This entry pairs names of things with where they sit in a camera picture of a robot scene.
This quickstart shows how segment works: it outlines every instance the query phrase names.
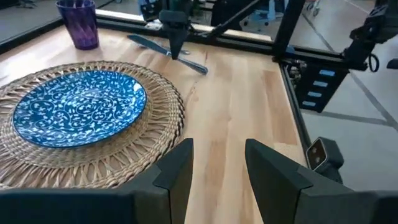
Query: purple glass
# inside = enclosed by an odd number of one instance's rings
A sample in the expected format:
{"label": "purple glass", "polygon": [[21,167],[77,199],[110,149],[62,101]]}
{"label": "purple glass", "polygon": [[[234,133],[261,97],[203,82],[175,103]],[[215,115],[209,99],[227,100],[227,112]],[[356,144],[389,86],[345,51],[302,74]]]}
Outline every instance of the purple glass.
{"label": "purple glass", "polygon": [[91,0],[60,0],[57,7],[75,47],[91,50],[98,47],[95,3]]}

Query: blue and white patterned plate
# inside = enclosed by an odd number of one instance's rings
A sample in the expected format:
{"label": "blue and white patterned plate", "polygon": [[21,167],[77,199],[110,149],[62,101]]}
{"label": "blue and white patterned plate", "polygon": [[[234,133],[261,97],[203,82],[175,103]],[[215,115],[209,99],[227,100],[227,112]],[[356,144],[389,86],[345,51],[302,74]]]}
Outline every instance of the blue and white patterned plate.
{"label": "blue and white patterned plate", "polygon": [[47,147],[75,147],[110,137],[142,113],[146,93],[132,77],[91,70],[54,78],[24,96],[13,114],[16,131]]}

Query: butter knife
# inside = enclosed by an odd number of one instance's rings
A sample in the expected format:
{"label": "butter knife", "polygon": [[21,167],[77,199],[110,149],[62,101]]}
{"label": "butter knife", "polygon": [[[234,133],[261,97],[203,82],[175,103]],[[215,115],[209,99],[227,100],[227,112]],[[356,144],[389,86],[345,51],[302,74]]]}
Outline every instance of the butter knife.
{"label": "butter knife", "polygon": [[[155,42],[148,40],[145,37],[141,37],[139,35],[136,34],[132,34],[132,35],[128,35],[127,36],[130,40],[134,41],[137,44],[141,44],[149,49],[155,50],[158,53],[164,54],[166,56],[171,57],[171,52],[169,52],[167,49],[164,49],[162,46],[160,46],[159,44],[156,44]],[[198,63],[195,62],[191,62],[189,60],[186,60],[184,58],[178,58],[177,59],[179,62],[183,63],[184,65],[192,68],[193,70],[201,73],[202,75],[206,75],[208,72],[208,69]]]}

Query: light wood tabletop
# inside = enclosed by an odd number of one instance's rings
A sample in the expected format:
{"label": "light wood tabletop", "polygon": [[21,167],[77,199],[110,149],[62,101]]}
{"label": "light wood tabletop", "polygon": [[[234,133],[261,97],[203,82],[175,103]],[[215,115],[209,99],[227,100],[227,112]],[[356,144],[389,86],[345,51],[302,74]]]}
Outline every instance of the light wood tabletop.
{"label": "light wood tabletop", "polygon": [[262,223],[246,169],[245,140],[255,138],[305,165],[278,64],[266,55],[185,43],[191,54],[183,57],[205,65],[204,76],[126,35],[100,29],[100,47],[81,51],[60,27],[0,55],[0,85],[51,66],[91,60],[131,62],[159,72],[181,93],[182,137],[194,139],[186,223]]}

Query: woven placemat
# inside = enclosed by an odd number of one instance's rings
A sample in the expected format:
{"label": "woven placemat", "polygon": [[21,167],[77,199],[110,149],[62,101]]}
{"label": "woven placemat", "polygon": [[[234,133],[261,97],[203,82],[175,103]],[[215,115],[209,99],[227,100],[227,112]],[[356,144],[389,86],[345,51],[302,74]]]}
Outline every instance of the woven placemat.
{"label": "woven placemat", "polygon": [[[43,82],[84,70],[121,72],[139,81],[147,93],[139,119],[119,134],[88,146],[54,149],[23,140],[12,124],[13,111],[21,98]],[[117,187],[174,147],[183,120],[183,101],[176,88],[138,65],[73,63],[30,74],[0,88],[0,189]]]}

